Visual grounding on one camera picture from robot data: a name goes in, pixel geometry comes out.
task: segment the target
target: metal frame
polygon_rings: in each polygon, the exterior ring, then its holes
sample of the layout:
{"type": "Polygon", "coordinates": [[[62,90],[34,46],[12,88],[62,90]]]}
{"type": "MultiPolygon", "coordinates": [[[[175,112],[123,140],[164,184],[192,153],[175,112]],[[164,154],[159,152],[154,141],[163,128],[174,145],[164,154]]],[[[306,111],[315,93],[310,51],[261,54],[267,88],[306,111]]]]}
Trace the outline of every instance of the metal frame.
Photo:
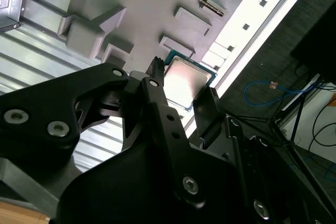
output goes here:
{"type": "Polygon", "coordinates": [[[0,8],[0,32],[20,27],[21,6],[22,0],[8,0],[8,6],[0,8]]]}
{"type": "MultiPolygon", "coordinates": [[[[290,11],[293,5],[297,0],[274,0],[274,8],[270,15],[266,18],[262,26],[255,33],[250,42],[245,46],[242,52],[235,58],[234,62],[230,65],[227,70],[221,73],[221,70],[218,72],[220,77],[215,79],[213,85],[215,85],[219,97],[221,97],[229,86],[234,82],[237,76],[242,72],[246,67],[255,53],[260,49],[260,47],[265,43],[267,38],[275,30],[275,28],[280,24],[286,14],[290,11]]],[[[192,132],[196,129],[196,124],[194,120],[194,115],[189,114],[183,120],[185,125],[185,130],[187,135],[190,136],[192,132]]]]}

